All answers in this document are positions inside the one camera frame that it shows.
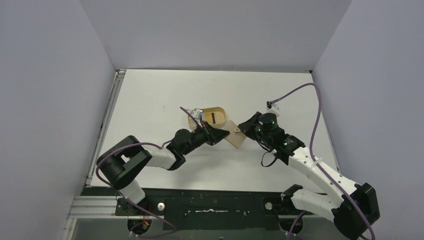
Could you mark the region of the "beige leather card holder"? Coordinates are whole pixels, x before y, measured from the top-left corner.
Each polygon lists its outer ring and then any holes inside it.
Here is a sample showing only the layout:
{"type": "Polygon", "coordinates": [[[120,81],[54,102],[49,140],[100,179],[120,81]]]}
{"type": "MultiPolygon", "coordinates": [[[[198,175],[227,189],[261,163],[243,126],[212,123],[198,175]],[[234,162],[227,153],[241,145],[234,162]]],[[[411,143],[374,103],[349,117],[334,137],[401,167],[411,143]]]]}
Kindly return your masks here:
{"type": "Polygon", "coordinates": [[[229,132],[229,135],[224,139],[236,149],[240,149],[247,136],[243,134],[238,125],[232,120],[229,120],[223,129],[229,132]]]}

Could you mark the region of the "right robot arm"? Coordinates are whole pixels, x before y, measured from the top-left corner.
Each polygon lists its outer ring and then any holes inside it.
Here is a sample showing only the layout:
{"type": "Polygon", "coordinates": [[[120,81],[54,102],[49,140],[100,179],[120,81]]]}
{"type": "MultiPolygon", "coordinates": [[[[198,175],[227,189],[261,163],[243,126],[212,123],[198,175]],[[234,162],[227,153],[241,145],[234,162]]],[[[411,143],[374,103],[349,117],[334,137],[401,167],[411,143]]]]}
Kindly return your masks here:
{"type": "Polygon", "coordinates": [[[350,240],[363,237],[380,218],[377,193],[369,183],[360,185],[313,155],[300,139],[279,127],[274,113],[256,112],[237,127],[324,192],[315,193],[294,184],[283,192],[282,201],[329,220],[350,240]]]}

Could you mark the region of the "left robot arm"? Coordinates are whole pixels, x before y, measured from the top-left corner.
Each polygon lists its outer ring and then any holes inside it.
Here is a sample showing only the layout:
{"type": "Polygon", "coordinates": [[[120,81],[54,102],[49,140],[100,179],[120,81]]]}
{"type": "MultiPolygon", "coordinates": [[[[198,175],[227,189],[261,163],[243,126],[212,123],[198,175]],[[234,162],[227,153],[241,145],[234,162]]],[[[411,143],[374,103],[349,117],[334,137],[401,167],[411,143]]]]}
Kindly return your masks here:
{"type": "Polygon", "coordinates": [[[211,126],[206,121],[194,130],[179,129],[166,146],[140,142],[129,135],[101,155],[96,161],[96,176],[134,204],[146,194],[136,177],[145,167],[174,171],[185,162],[185,156],[200,146],[214,146],[230,135],[230,131],[211,126]]]}

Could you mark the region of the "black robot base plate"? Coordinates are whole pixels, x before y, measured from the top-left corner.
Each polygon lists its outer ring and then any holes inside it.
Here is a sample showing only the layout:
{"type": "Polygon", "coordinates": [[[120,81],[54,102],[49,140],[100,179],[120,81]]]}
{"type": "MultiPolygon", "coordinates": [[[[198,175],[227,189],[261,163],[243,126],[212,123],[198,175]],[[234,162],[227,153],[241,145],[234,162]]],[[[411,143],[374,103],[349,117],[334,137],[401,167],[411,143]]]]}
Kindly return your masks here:
{"type": "Polygon", "coordinates": [[[300,213],[277,192],[145,189],[140,206],[178,230],[289,229],[300,213]]]}

